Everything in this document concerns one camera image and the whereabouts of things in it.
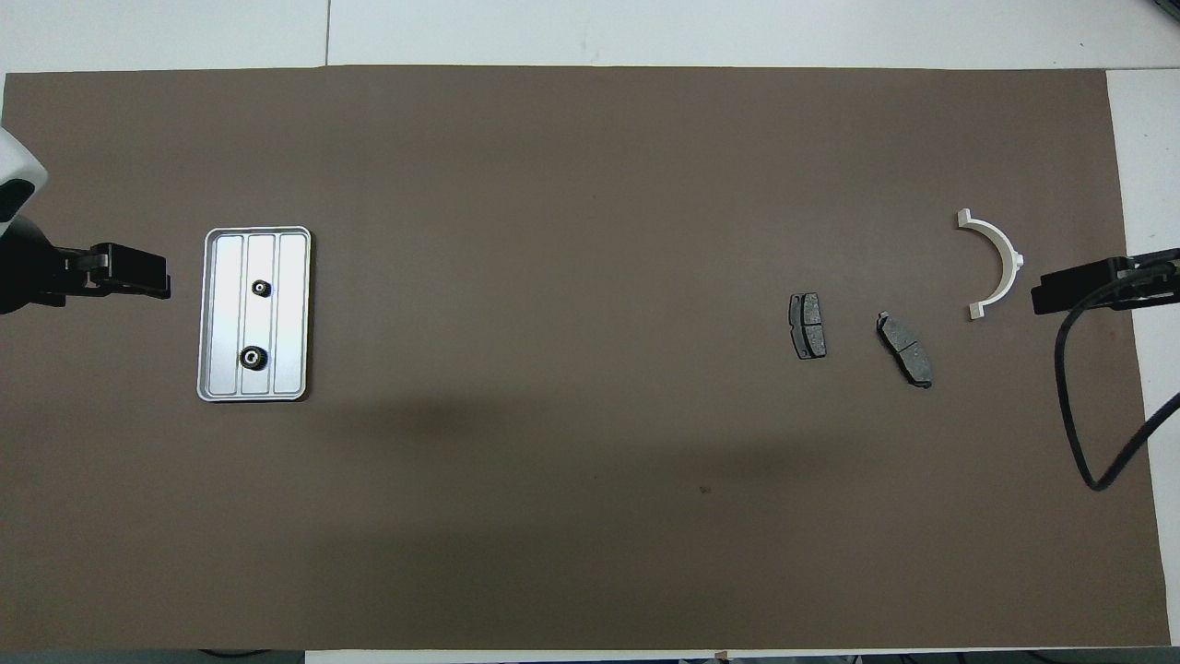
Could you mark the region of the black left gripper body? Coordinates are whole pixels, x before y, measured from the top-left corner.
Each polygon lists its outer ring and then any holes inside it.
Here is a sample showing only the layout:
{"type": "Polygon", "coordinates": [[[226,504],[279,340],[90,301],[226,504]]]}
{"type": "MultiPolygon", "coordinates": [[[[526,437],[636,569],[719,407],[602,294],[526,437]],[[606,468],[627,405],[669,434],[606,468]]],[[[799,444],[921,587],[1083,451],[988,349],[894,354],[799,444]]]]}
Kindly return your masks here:
{"type": "Polygon", "coordinates": [[[63,307],[63,294],[52,291],[63,257],[30,219],[4,223],[1,238],[1,314],[24,305],[63,307]]]}

